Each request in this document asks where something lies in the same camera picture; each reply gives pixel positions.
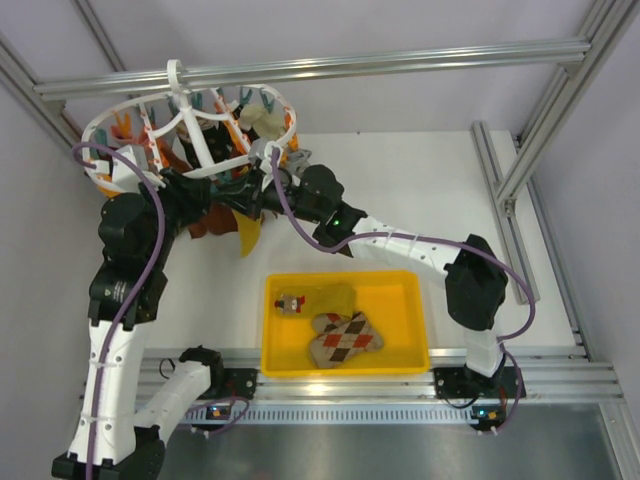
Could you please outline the grey sock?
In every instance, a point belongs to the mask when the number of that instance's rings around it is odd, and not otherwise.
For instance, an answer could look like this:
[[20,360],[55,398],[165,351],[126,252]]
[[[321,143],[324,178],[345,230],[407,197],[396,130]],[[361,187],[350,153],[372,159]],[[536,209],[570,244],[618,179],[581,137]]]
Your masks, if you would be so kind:
[[309,159],[312,151],[299,148],[295,151],[287,151],[287,157],[282,161],[281,166],[292,176],[301,178],[304,171],[310,166]]

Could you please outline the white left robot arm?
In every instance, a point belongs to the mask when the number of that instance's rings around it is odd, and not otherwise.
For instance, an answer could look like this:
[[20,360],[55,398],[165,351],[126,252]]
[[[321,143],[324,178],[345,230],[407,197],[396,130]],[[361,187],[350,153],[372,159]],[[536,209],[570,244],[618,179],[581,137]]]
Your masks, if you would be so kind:
[[78,426],[52,462],[57,479],[155,479],[191,404],[225,388],[219,353],[192,347],[152,400],[136,408],[141,363],[167,285],[175,238],[211,208],[212,184],[171,169],[101,210],[103,263],[89,287],[89,369]]

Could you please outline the mustard yellow sock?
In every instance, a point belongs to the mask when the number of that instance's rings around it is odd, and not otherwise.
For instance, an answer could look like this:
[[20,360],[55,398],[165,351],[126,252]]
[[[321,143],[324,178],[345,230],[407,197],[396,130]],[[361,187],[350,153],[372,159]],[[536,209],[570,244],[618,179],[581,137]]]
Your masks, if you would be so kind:
[[260,214],[257,219],[249,218],[239,212],[233,212],[233,215],[240,237],[241,257],[245,258],[253,251],[260,238],[264,215]]

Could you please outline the mustard sock with reindeer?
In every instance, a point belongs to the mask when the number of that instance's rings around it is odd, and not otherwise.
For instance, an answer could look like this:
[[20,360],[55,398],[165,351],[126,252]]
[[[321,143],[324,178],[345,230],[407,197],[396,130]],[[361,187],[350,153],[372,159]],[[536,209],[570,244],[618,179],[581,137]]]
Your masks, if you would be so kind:
[[349,317],[355,308],[356,292],[344,283],[287,286],[276,292],[273,305],[279,315],[337,314]]

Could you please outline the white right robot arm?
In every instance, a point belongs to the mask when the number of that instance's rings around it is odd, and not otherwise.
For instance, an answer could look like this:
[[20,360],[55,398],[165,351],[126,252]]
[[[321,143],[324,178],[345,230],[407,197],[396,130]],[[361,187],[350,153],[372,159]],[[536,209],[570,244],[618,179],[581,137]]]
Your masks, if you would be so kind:
[[311,222],[310,243],[322,252],[407,268],[442,286],[449,317],[464,331],[466,359],[455,393],[492,395],[503,384],[506,355],[494,322],[508,279],[486,240],[477,235],[463,242],[438,240],[396,229],[350,206],[343,193],[328,167],[314,165],[299,181],[285,170],[268,179],[253,168],[214,188],[212,198],[249,216],[269,210]]

